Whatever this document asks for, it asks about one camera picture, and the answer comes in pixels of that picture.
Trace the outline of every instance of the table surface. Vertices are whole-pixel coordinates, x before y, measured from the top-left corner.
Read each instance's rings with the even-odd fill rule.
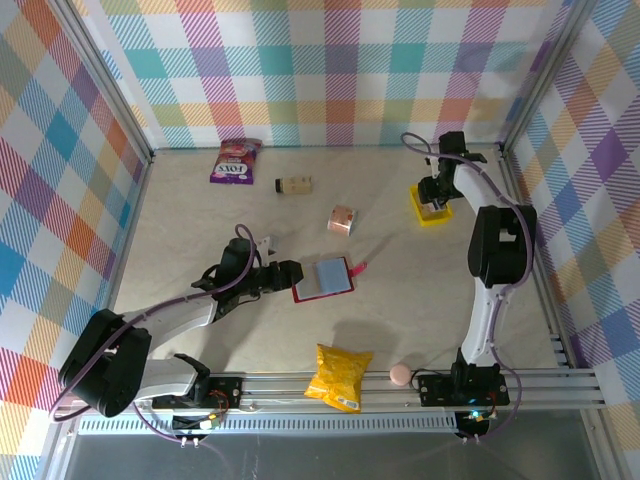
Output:
[[[482,151],[496,181],[495,152]],[[116,300],[116,311],[182,293],[220,261],[236,223],[256,239],[280,239],[270,259],[312,261],[345,255],[369,262],[352,293],[295,304],[290,291],[264,295],[214,325],[186,332],[154,357],[186,353],[212,371],[314,370],[316,344],[373,351],[370,370],[398,361],[449,368],[469,325],[474,298],[467,249],[475,216],[464,199],[454,218],[422,228],[409,187],[429,174],[424,159],[401,148],[265,149],[255,184],[216,185],[215,150],[156,157]],[[274,180],[311,175],[310,195],[279,195]],[[327,231],[336,204],[358,210],[351,237]],[[514,296],[497,335],[516,368],[555,367],[533,279]]]

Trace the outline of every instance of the pink ball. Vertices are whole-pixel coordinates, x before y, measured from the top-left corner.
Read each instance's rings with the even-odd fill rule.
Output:
[[[397,363],[389,371],[391,381],[400,387],[408,385],[411,381],[411,369],[404,363]]]

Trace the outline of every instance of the red strap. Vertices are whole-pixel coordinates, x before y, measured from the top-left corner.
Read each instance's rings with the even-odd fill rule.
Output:
[[[349,270],[349,275],[351,276],[351,278],[357,277],[362,272],[364,272],[367,269],[368,266],[369,266],[369,264],[367,262],[362,262],[361,264],[356,265],[351,270]]]

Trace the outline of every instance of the plaid wallpaper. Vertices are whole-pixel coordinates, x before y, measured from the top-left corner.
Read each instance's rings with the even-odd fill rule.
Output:
[[[599,2],[515,153],[580,363],[640,479],[640,2]]]
[[[30,479],[143,160],[45,0],[0,2],[0,478]]]
[[[74,1],[157,148],[494,142],[571,4]]]

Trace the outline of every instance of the small bottle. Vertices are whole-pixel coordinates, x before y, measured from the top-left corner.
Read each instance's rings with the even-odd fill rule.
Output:
[[[311,177],[278,178],[276,192],[284,195],[311,193]]]

